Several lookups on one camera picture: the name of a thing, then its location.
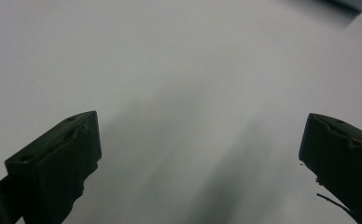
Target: white surface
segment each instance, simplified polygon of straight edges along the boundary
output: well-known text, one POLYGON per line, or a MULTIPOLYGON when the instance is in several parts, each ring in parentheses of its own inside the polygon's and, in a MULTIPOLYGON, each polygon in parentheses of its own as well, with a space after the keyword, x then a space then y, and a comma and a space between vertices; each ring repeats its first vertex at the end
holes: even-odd
POLYGON ((298 152, 310 112, 362 129, 362 15, 306 6, 0 1, 0 178, 95 109, 104 157, 64 223, 354 223, 298 152))

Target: screw hole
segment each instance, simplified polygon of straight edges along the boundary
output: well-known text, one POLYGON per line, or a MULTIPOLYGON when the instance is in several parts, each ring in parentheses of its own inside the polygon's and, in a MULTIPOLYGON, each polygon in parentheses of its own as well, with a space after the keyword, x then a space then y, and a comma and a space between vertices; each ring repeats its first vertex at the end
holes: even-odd
POLYGON ((25 155, 25 156, 22 156, 22 157, 21 157, 21 161, 27 162, 27 161, 29 161, 29 160, 32 159, 32 158, 33 158, 33 155, 25 155))

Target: black metal part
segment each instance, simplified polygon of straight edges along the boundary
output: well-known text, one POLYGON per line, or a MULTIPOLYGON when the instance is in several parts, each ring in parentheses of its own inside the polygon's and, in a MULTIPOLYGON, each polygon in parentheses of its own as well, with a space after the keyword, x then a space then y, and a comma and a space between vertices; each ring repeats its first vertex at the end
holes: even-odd
POLYGON ((339 119, 310 114, 299 159, 362 224, 362 131, 339 119))
POLYGON ((0 181, 0 224, 60 224, 82 195, 101 159, 95 111, 75 115, 5 161, 0 181))

